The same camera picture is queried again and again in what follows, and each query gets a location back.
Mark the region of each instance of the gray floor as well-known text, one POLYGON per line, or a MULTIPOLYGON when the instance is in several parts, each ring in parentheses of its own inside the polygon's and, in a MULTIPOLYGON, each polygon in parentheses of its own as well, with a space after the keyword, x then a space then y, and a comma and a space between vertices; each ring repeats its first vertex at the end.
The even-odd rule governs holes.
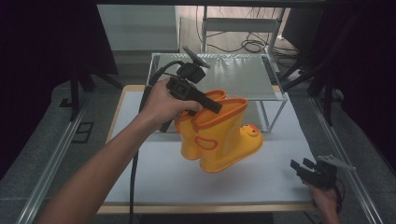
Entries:
MULTIPOLYGON (((233 43, 236 38, 223 37, 233 43)), ((199 43, 182 38, 182 42, 199 46, 199 43)), ((130 58, 127 61, 118 61, 120 75, 114 77, 125 84, 144 84, 145 77, 149 71, 149 65, 144 63, 148 55, 138 56, 139 60, 130 58)), ((282 72, 287 68, 280 67, 282 72)), ((82 121, 94 121, 92 137, 89 147, 72 144, 65 154, 58 174, 55 176, 49 191, 46 193, 43 204, 62 185, 68 176, 73 174, 77 168, 87 160, 106 141, 106 135, 111 124, 120 98, 120 90, 93 77, 96 89, 91 94, 87 114, 82 121), (108 110, 95 110, 108 105, 108 110)), ((305 93, 309 81, 302 83, 290 90, 290 100, 299 118, 301 127, 309 146, 313 149, 315 156, 332 153, 331 144, 325 137, 322 126, 319 124, 314 108, 305 93)), ((14 162, 6 176, 0 182, 0 223, 15 223, 25 206, 31 191, 47 164, 52 150, 56 148, 59 136, 64 131, 70 116, 69 108, 60 108, 58 105, 63 98, 70 95, 68 83, 57 87, 52 93, 52 103, 37 126, 34 134, 26 144, 18 159, 14 162)), ((332 104, 333 129, 342 143, 346 154, 352 164, 358 168, 357 173, 363 186, 371 196, 383 223, 394 223, 396 215, 396 177, 384 163, 381 156, 375 150, 370 140, 361 129, 347 116, 339 103, 332 104)), ((344 172, 339 177, 346 184, 346 201, 340 215, 342 223, 370 223, 361 208, 361 202, 357 198, 344 172)), ((128 217, 119 216, 96 216, 93 223, 126 223, 128 217)), ((307 217, 301 212, 274 213, 275 223, 309 223, 307 217)))

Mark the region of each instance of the forearm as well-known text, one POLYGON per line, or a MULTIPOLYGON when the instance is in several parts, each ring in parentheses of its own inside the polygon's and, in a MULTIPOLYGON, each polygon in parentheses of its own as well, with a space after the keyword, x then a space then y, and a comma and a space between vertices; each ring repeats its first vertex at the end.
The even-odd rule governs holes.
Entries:
POLYGON ((155 130, 139 115, 60 189, 39 223, 87 223, 137 150, 155 130))
POLYGON ((321 213, 323 224, 339 224, 340 220, 335 211, 321 213))

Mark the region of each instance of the power cord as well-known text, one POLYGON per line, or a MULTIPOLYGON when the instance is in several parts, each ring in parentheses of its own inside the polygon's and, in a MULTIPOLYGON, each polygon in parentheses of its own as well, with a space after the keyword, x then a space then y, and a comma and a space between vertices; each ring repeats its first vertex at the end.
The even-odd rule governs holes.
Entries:
MULTIPOLYGON (((250 14, 250 17, 252 17, 252 18, 254 18, 254 17, 255 18, 259 18, 260 11, 261 11, 261 8, 259 7, 259 10, 256 13, 256 16, 254 16, 254 7, 253 7, 247 13, 246 18, 248 17, 249 14, 250 14)), ((276 8, 273 9, 273 13, 272 13, 271 18, 274 17, 275 11, 276 11, 276 8)), ((199 34, 199 29, 198 29, 198 7, 196 7, 196 11, 195 11, 195 28, 196 28, 197 36, 198 36, 200 42, 202 43, 203 40, 202 40, 202 38, 201 38, 201 36, 199 34)), ((225 33, 227 33, 227 32, 219 32, 219 33, 216 33, 216 34, 213 34, 213 35, 208 35, 207 37, 211 37, 211 36, 215 36, 215 35, 221 35, 221 34, 225 34, 225 33)), ((239 49, 228 50, 228 49, 222 49, 222 48, 219 48, 217 46, 210 45, 210 44, 207 44, 207 45, 209 47, 212 47, 212 48, 215 48, 215 49, 221 50, 223 52, 227 52, 227 53, 237 52, 240 49, 245 49, 247 52, 250 52, 250 53, 260 53, 260 52, 265 50, 266 46, 268 46, 269 34, 267 34, 266 37, 267 37, 267 39, 263 40, 259 35, 255 35, 254 33, 249 32, 247 34, 247 38, 241 42, 241 48, 239 48, 239 49), (251 35, 256 36, 258 39, 249 39, 251 35)), ((297 49, 284 49, 284 48, 274 47, 274 51, 273 51, 274 55, 276 55, 276 56, 283 56, 285 58, 291 58, 291 59, 295 59, 296 58, 297 54, 281 53, 280 51, 278 51, 278 49, 289 50, 289 51, 298 51, 297 49)))
MULTIPOLYGON (((174 64, 180 64, 182 65, 182 61, 174 61, 170 62, 169 64, 165 65, 164 67, 160 68, 153 76, 152 78, 148 81, 148 85, 145 88, 142 96, 142 100, 140 102, 139 106, 139 112, 142 111, 146 100, 149 97, 149 93, 151 92, 152 87, 157 83, 158 79, 161 77, 162 74, 170 75, 173 76, 172 74, 165 73, 166 69, 168 69, 170 66, 174 64)), ((139 158, 139 151, 136 152, 134 155, 134 160, 132 162, 132 170, 131 170, 131 179, 130 179, 130 189, 129 189, 129 221, 128 223, 133 224, 134 223, 134 181, 136 179, 136 170, 137 170, 137 161, 139 158)))

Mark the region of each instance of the yellow rain boot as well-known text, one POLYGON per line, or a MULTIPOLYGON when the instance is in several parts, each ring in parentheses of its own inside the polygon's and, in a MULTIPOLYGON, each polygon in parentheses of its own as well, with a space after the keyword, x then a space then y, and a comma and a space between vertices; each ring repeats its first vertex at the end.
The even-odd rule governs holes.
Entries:
POLYGON ((258 151, 263 144, 262 133, 254 125, 241 127, 248 100, 231 98, 217 100, 222 109, 215 114, 207 109, 193 119, 198 132, 195 143, 201 148, 201 167, 215 173, 258 151))
MULTIPOLYGON (((224 90, 213 90, 205 92, 205 95, 212 100, 218 100, 224 99, 226 92, 224 90)), ((175 122, 177 132, 181 136, 181 155, 190 161, 201 157, 201 149, 195 144, 196 132, 192 127, 192 118, 193 116, 183 112, 175 122)))

